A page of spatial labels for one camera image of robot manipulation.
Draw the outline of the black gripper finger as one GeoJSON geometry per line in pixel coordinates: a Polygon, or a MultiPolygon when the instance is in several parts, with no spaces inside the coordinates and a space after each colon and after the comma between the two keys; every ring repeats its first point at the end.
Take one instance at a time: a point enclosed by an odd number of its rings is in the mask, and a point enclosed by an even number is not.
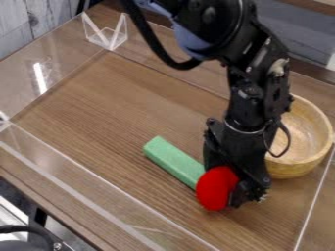
{"type": "Polygon", "coordinates": [[[262,202],[267,197],[267,190],[271,188],[273,179],[266,177],[262,183],[247,178],[239,180],[231,178],[229,181],[230,185],[230,200],[229,206],[231,208],[239,208],[245,203],[257,201],[262,202]]]}
{"type": "Polygon", "coordinates": [[[203,165],[205,170],[210,171],[211,169],[223,166],[227,163],[225,156],[210,148],[207,144],[203,145],[203,165]]]}

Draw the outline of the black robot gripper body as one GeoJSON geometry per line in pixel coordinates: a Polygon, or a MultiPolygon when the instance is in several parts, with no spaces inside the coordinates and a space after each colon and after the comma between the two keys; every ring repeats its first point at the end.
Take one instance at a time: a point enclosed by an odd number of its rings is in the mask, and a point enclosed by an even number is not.
{"type": "Polygon", "coordinates": [[[225,156],[225,166],[231,168],[239,180],[250,178],[262,183],[270,177],[266,154],[270,152],[279,124],[270,121],[259,130],[247,131],[238,130],[227,120],[210,118],[206,126],[205,144],[225,156]]]}

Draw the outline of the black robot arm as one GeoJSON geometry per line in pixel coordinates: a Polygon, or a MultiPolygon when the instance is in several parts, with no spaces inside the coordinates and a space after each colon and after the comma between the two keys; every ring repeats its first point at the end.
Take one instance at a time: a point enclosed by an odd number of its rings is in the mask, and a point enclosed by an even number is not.
{"type": "Polygon", "coordinates": [[[290,86],[289,49],[259,21],[253,0],[146,0],[165,15],[190,59],[178,62],[149,24],[137,0],[121,0],[133,22],[161,60],[187,71],[206,61],[227,68],[230,106],[222,119],[206,122],[205,174],[197,181],[199,204],[211,211],[262,201],[273,178],[266,156],[279,158],[273,144],[290,130],[283,114],[295,97],[290,86]]]}

